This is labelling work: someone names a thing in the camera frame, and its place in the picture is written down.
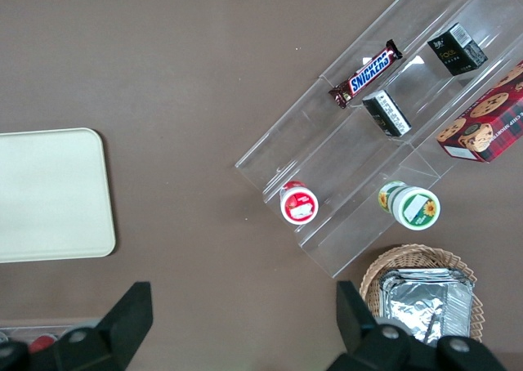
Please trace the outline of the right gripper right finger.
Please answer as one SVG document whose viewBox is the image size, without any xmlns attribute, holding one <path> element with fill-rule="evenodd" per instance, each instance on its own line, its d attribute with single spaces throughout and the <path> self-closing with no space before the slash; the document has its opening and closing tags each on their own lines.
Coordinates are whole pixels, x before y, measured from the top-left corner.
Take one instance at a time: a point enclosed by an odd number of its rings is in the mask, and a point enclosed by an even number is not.
<svg viewBox="0 0 523 371">
<path fill-rule="evenodd" d="M 379 324 L 351 281 L 337 282 L 336 316 L 346 350 L 328 371 L 407 369 L 409 336 L 394 325 Z"/>
</svg>

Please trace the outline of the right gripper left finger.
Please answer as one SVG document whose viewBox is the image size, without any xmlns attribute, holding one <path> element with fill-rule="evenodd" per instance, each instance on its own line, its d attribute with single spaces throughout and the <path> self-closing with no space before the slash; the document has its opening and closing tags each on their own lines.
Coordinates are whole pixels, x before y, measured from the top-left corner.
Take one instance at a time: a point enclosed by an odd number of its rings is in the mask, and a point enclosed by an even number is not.
<svg viewBox="0 0 523 371">
<path fill-rule="evenodd" d="M 59 370 L 125 370 L 153 323 L 151 284 L 134 283 L 93 327 L 73 329 L 53 345 Z"/>
</svg>

